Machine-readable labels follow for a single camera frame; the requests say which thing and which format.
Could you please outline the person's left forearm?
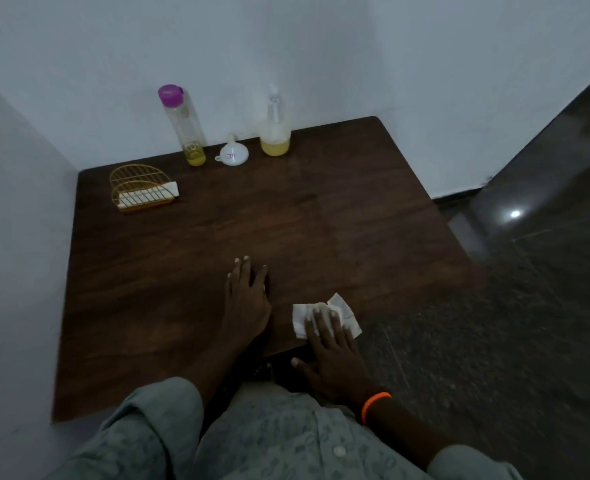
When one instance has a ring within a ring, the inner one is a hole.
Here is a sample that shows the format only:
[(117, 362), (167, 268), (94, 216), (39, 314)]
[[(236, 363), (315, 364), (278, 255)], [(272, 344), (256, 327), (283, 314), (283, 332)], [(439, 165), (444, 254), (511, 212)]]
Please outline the person's left forearm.
[(206, 409), (225, 376), (250, 347), (251, 341), (239, 337), (217, 336), (198, 354), (179, 377), (195, 386)]

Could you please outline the person's left hand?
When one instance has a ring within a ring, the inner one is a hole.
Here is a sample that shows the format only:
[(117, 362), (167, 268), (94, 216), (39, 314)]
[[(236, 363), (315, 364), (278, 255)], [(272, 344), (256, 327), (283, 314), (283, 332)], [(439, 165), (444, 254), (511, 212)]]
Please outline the person's left hand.
[(258, 283), (252, 287), (240, 286), (231, 298), (227, 298), (225, 280), (225, 309), (220, 336), (239, 337), (253, 341), (267, 328), (272, 306)]

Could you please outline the white tissue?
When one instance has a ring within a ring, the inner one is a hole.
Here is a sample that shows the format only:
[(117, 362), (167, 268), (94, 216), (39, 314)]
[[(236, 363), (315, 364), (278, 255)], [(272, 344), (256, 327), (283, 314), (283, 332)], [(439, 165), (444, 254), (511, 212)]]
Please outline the white tissue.
[(311, 321), (315, 333), (318, 334), (318, 327), (315, 322), (315, 312), (320, 306), (327, 306), (339, 314), (341, 326), (350, 327), (353, 337), (359, 337), (363, 331), (357, 322), (355, 313), (347, 302), (338, 293), (335, 293), (325, 303), (295, 304), (292, 306), (292, 326), (297, 339), (307, 339), (306, 322)]

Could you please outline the clear spray bottle yellow liquid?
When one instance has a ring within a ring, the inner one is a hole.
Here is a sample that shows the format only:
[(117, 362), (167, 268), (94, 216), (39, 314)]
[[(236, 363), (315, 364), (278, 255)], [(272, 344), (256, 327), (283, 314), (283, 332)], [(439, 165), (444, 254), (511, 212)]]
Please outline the clear spray bottle yellow liquid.
[(291, 145), (291, 124), (285, 116), (279, 89), (269, 85), (267, 117), (259, 126), (259, 140), (262, 151), (273, 157), (286, 155)]

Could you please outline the person's right hand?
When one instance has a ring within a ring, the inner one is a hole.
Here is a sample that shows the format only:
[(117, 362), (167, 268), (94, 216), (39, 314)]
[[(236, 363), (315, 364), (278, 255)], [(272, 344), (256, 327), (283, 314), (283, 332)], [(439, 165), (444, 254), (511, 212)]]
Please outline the person's right hand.
[[(318, 311), (315, 312), (315, 322), (318, 327)], [(309, 320), (305, 325), (307, 341), (315, 356), (315, 363), (311, 366), (317, 373), (317, 381), (307, 382), (316, 393), (332, 404), (356, 411), (367, 397), (384, 391), (370, 378), (361, 355), (347, 347), (345, 328), (341, 326), (340, 344), (323, 344), (313, 323)]]

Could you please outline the clear bottle with purple cap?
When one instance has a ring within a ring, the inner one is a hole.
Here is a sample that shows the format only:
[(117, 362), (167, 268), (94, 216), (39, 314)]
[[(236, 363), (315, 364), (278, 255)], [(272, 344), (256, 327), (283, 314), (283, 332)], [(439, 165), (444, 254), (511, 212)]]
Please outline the clear bottle with purple cap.
[(206, 162), (206, 155), (195, 123), (191, 119), (188, 96), (184, 89), (174, 84), (166, 84), (157, 90), (157, 95), (175, 131), (187, 163), (192, 167), (202, 166)]

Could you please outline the white plastic funnel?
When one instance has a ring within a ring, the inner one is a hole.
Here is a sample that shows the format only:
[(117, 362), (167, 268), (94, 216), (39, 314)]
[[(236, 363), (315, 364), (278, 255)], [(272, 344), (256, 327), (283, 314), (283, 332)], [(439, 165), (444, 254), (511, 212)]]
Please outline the white plastic funnel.
[(235, 134), (228, 134), (226, 144), (221, 148), (214, 160), (226, 166), (240, 166), (247, 162), (250, 156), (248, 148), (237, 141)]

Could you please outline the grey patterned shirt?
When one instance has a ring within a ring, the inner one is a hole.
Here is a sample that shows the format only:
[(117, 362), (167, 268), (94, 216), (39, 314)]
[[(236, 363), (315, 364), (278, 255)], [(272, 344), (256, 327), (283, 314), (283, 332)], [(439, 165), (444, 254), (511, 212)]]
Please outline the grey patterned shirt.
[(203, 415), (186, 379), (140, 387), (45, 480), (523, 480), (465, 445), (439, 452), (424, 472), (307, 394), (243, 397), (200, 438)]

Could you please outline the person's right forearm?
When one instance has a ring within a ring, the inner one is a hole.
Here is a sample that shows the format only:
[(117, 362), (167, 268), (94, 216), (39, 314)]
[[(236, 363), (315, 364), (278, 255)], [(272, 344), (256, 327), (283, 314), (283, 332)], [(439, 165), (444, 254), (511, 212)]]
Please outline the person's right forearm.
[(424, 471), (441, 451), (457, 444), (394, 398), (375, 403), (368, 411), (366, 426), (380, 441)]

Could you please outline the white napkins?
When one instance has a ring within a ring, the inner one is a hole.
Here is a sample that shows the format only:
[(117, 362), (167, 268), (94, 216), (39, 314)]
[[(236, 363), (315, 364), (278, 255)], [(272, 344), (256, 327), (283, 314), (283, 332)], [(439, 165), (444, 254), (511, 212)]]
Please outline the white napkins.
[(178, 184), (168, 182), (149, 188), (118, 191), (115, 202), (118, 209), (125, 211), (169, 203), (177, 197), (179, 197)]

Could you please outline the orange wristband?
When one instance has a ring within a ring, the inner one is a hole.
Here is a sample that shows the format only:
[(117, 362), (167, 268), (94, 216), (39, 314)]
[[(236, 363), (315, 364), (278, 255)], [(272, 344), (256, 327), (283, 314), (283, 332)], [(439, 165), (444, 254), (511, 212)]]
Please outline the orange wristband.
[(370, 395), (363, 402), (363, 404), (361, 405), (361, 408), (359, 410), (359, 418), (361, 420), (361, 423), (364, 426), (367, 425), (368, 411), (371, 409), (371, 407), (375, 403), (377, 403), (378, 401), (380, 401), (382, 399), (392, 399), (392, 395), (389, 392), (380, 391), (380, 392)]

